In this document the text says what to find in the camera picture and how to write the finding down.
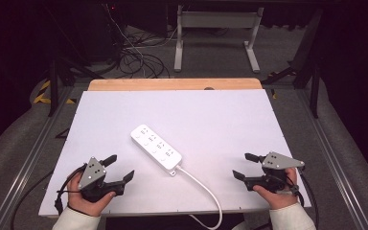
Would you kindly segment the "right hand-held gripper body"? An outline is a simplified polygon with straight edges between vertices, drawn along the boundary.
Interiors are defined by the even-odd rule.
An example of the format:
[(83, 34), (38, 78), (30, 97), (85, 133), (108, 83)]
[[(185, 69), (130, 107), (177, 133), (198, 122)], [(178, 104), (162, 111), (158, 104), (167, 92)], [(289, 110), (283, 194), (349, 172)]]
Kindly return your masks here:
[(266, 190), (277, 193), (283, 191), (287, 184), (285, 169), (303, 168), (305, 163), (275, 151), (264, 156), (262, 170), (264, 174), (260, 177), (246, 177), (244, 184), (248, 191), (252, 191), (255, 185), (264, 187)]

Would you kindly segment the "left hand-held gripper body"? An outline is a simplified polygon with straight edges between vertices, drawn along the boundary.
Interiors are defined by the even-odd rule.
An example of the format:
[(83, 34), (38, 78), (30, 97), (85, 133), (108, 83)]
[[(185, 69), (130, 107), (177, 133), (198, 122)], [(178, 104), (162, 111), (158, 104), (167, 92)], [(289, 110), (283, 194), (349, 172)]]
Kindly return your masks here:
[(103, 196), (114, 192), (117, 196), (122, 196), (125, 191), (123, 180), (106, 183), (106, 167), (100, 164), (100, 160), (91, 157), (87, 163), (79, 183), (79, 190), (83, 198), (90, 202), (97, 202)]

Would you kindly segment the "white power strip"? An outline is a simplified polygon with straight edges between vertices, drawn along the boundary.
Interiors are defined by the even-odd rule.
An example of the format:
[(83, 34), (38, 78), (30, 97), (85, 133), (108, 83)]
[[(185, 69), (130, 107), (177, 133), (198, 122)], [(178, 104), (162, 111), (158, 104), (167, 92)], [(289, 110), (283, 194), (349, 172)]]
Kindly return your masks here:
[(166, 173), (175, 176), (182, 155), (146, 125), (139, 125), (130, 132), (132, 141), (140, 147)]

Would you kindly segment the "person's left hand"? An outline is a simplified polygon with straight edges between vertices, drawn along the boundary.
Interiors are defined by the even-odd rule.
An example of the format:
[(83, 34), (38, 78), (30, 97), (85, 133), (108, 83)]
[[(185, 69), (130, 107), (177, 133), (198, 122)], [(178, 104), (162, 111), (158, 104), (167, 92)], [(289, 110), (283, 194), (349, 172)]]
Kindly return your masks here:
[(68, 182), (68, 205), (79, 212), (82, 212), (90, 217), (99, 217), (102, 214), (103, 209), (110, 203), (112, 198), (116, 195), (114, 192), (110, 192), (104, 195), (97, 202), (90, 202), (83, 198), (79, 190), (79, 183), (81, 181), (81, 172), (77, 172)]

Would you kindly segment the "person's right hand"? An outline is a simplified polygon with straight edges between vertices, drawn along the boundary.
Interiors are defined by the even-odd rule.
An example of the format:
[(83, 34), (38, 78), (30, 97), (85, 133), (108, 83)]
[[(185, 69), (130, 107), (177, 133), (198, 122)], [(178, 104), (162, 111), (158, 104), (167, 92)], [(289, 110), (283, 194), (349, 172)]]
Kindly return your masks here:
[(259, 185), (253, 187), (253, 190), (268, 202), (271, 210), (283, 209), (298, 202), (298, 197), (289, 188), (290, 185), (297, 183), (296, 169), (288, 168), (285, 169), (285, 172), (287, 174), (287, 184), (279, 194), (273, 194)]

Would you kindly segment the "black metal stand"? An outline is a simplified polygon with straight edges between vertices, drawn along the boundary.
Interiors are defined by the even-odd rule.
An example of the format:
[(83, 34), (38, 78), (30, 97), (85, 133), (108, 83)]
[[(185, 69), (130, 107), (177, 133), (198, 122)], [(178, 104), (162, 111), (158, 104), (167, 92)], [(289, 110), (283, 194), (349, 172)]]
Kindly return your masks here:
[(291, 75), (292, 73), (296, 74), (296, 77), (292, 83), (295, 89), (304, 88), (310, 81), (310, 112), (314, 118), (318, 117), (317, 101), (319, 93), (320, 71), (314, 58), (313, 43), (316, 38), (316, 33), (322, 14), (323, 11), (321, 9), (317, 9), (313, 14), (303, 35), (301, 43), (295, 53), (295, 56), (289, 63), (289, 67), (279, 73), (269, 74), (267, 79), (262, 81), (263, 85), (270, 85), (286, 76)]
[(75, 74), (72, 72), (72, 69), (76, 69), (84, 77), (88, 77), (93, 80), (99, 80), (101, 78), (99, 74), (77, 64), (68, 57), (58, 56), (54, 58), (49, 67), (51, 100), (49, 117), (52, 117), (59, 108), (58, 82), (61, 81), (66, 87), (73, 86), (76, 82)]

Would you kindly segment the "yellow black hazard tape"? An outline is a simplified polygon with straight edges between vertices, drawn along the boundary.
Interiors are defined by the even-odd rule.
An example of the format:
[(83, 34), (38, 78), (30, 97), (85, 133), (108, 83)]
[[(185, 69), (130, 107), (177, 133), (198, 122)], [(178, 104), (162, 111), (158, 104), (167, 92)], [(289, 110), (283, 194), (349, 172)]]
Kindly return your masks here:
[[(48, 90), (50, 86), (50, 80), (46, 80), (40, 87), (36, 97), (34, 98), (34, 104), (39, 104), (39, 103), (43, 103), (43, 104), (50, 104), (51, 103), (51, 99), (49, 98), (45, 98), (45, 93)], [(77, 103), (77, 99), (67, 99), (66, 101), (67, 104), (76, 104)]]

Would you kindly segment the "black equipment cabinet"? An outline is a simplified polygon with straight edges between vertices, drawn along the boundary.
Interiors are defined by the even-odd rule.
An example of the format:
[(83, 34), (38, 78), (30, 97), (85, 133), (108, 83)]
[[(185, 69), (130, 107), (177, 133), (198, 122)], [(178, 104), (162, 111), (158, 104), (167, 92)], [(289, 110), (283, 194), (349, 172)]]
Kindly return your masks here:
[(90, 62), (119, 61), (121, 38), (102, 4), (82, 2), (72, 7), (84, 55)]

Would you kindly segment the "aluminium floor rail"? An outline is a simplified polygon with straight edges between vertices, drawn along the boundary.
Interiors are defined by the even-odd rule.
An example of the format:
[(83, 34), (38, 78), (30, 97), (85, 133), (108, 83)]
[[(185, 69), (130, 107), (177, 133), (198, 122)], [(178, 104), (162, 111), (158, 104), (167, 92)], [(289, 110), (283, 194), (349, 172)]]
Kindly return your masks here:
[(322, 154), (330, 168), (336, 186), (341, 193), (341, 196), (355, 223), (356, 229), (368, 230), (368, 218), (364, 214), (364, 211), (357, 199), (357, 196), (346, 173), (343, 171), (341, 164), (336, 158), (334, 149), (327, 138), (323, 127), (321, 126), (319, 120), (312, 115), (308, 96), (303, 90), (296, 90), (296, 94), (309, 117), (310, 123), (313, 125), (316, 136), (319, 139)]
[(58, 118), (58, 114), (66, 104), (66, 101), (73, 89), (73, 86), (65, 86), (60, 90), (59, 96), (57, 98), (57, 107), (50, 110), (50, 114), (46, 118), (42, 130), (40, 130), (37, 138), (35, 139), (33, 147), (29, 151), (25, 162), (20, 168), (20, 171), (15, 175), (11, 187), (7, 192), (2, 204), (0, 205), (0, 230), (3, 229), (4, 224), (12, 216), (15, 206), (18, 204), (21, 194), (42, 153), (42, 149), (48, 140), (49, 133)]

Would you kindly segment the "white metal desk frame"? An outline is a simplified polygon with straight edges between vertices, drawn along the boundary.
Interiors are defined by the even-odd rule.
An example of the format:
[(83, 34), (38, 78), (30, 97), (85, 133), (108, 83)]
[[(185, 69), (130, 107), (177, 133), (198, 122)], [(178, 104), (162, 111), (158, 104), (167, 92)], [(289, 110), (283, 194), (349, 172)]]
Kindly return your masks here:
[(177, 7), (176, 45), (173, 70), (180, 72), (183, 59), (183, 33), (184, 28), (228, 28), (250, 29), (251, 35), (243, 43), (248, 56), (250, 66), (254, 73), (260, 73), (261, 69), (254, 53), (254, 43), (264, 15), (264, 8), (258, 8), (253, 12), (223, 12), (223, 11), (184, 11), (184, 6)]

